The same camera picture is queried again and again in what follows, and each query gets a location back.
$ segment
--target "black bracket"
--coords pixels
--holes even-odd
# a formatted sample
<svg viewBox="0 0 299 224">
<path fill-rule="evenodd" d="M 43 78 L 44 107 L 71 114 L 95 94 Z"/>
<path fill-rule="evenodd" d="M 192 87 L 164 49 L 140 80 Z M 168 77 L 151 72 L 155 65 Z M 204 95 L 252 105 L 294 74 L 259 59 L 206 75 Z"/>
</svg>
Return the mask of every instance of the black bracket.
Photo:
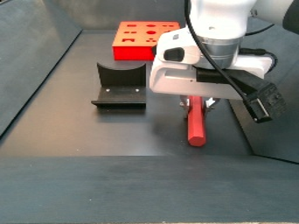
<svg viewBox="0 0 299 224">
<path fill-rule="evenodd" d="M 196 81 L 228 84 L 215 70 L 196 69 Z M 224 71 L 247 95 L 247 101 L 243 102 L 255 122 L 262 123 L 278 118 L 286 112 L 286 101 L 276 85 L 244 70 Z"/>
<path fill-rule="evenodd" d="M 100 109 L 145 108 L 145 64 L 127 70 L 111 69 L 97 63 L 100 90 L 91 103 Z"/>
</svg>

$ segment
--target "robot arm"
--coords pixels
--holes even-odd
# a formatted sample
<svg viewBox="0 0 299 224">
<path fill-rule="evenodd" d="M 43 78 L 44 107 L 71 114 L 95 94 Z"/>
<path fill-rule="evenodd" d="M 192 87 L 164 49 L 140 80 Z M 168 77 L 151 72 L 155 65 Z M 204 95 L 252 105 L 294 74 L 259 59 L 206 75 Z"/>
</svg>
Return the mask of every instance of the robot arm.
<svg viewBox="0 0 299 224">
<path fill-rule="evenodd" d="M 282 25 L 290 32 L 299 34 L 299 1 L 258 0 L 251 10 L 252 17 Z"/>
<path fill-rule="evenodd" d="M 272 115 L 282 114 L 286 104 L 274 84 L 263 80 L 272 60 L 268 57 L 239 55 L 239 45 L 246 35 L 250 12 L 254 17 L 279 24 L 298 33 L 298 9 L 299 0 L 191 0 L 189 24 L 187 23 L 183 29 L 165 33 L 159 39 L 149 88 L 155 92 L 175 95 L 226 99 L 242 97 L 246 105 L 250 104 L 248 111 L 258 110 L 251 113 L 255 121 L 271 120 Z M 200 49 L 204 51 L 200 51 L 197 42 L 201 43 L 204 49 Z M 251 79 L 250 82 L 255 84 L 250 86 L 250 83 L 247 90 L 256 88 L 256 92 L 251 94 L 254 98 L 244 100 L 251 92 L 243 91 L 244 94 L 240 94 L 240 91 L 232 88 L 231 82 L 228 84 L 220 79 L 210 81 L 216 72 L 207 71 L 216 67 L 220 71 L 222 69 L 239 71 L 238 75 L 236 72 L 231 73 L 235 82 L 242 82 L 239 78 L 244 81 Z M 267 108 L 262 101 L 275 106 Z"/>
</svg>

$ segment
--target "black cable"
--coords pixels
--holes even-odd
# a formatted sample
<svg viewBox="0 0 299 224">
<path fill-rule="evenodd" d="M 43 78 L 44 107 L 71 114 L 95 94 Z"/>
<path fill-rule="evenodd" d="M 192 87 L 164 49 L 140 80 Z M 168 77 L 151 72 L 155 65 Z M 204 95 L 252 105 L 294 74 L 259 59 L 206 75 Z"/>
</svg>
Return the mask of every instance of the black cable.
<svg viewBox="0 0 299 224">
<path fill-rule="evenodd" d="M 272 65 L 267 72 L 270 73 L 274 70 L 274 68 L 276 67 L 278 57 L 271 52 L 268 52 L 266 49 L 240 48 L 238 53 L 243 54 L 243 55 L 252 54 L 252 55 L 258 55 L 258 56 L 268 55 L 272 59 Z"/>
<path fill-rule="evenodd" d="M 236 92 L 238 92 L 239 96 L 242 97 L 243 101 L 247 102 L 248 101 L 248 98 L 247 98 L 246 94 L 240 90 L 240 88 L 236 85 L 235 81 L 230 78 L 230 76 L 227 75 L 227 73 L 222 70 L 222 68 L 219 67 L 219 65 L 216 64 L 216 62 L 214 61 L 214 59 L 211 58 L 210 53 L 206 50 L 206 47 L 204 47 L 203 43 L 197 39 L 197 35 L 196 35 L 196 33 L 195 33 L 193 29 L 192 29 L 192 22 L 191 22 L 191 18 L 189 18 L 189 0 L 184 0 L 184 18 L 185 18 L 185 23 L 187 23 L 188 28 L 189 28 L 191 36 L 193 38 L 193 41 L 195 41 L 197 47 L 200 48 L 201 54 L 204 55 L 206 59 L 211 63 L 211 65 L 215 68 L 215 70 L 224 77 L 224 79 L 227 80 L 228 84 L 236 90 Z"/>
<path fill-rule="evenodd" d="M 259 30 L 259 31 L 248 32 L 248 33 L 246 34 L 246 36 L 251 36 L 251 35 L 259 34 L 260 32 L 268 30 L 272 26 L 275 26 L 275 25 L 271 24 L 268 27 L 266 27 L 264 29 L 262 29 L 262 30 Z"/>
</svg>

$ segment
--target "red board with holes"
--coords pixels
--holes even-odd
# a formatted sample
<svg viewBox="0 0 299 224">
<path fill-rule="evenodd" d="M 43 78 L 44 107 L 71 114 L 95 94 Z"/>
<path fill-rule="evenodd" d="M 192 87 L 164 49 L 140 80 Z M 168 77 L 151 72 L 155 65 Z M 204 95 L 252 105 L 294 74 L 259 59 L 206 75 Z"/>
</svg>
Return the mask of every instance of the red board with holes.
<svg viewBox="0 0 299 224">
<path fill-rule="evenodd" d="M 177 22 L 121 22 L 112 44 L 115 60 L 153 60 L 152 47 L 157 39 L 163 33 L 177 29 Z"/>
</svg>

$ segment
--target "red block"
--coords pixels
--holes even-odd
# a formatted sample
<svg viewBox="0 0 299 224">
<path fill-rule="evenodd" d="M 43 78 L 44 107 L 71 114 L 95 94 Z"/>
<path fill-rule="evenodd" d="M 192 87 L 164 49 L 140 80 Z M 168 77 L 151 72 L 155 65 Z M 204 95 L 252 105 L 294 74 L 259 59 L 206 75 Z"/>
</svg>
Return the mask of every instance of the red block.
<svg viewBox="0 0 299 224">
<path fill-rule="evenodd" d="M 206 129 L 201 98 L 199 96 L 189 96 L 189 104 L 188 141 L 192 146 L 203 146 L 206 144 Z"/>
<path fill-rule="evenodd" d="M 153 60 L 152 47 L 157 39 L 163 33 L 177 29 L 177 22 L 121 22 L 112 44 L 115 60 Z"/>
</svg>

